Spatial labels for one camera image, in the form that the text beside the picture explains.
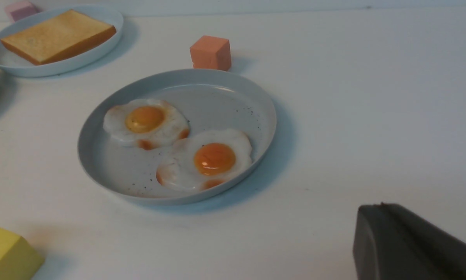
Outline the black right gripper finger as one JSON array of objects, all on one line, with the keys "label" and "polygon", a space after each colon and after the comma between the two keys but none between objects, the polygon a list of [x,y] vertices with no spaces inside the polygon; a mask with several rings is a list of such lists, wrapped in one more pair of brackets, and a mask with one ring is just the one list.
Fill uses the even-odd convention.
[{"label": "black right gripper finger", "polygon": [[466,280],[466,243],[395,203],[359,207],[353,259],[359,280]]}]

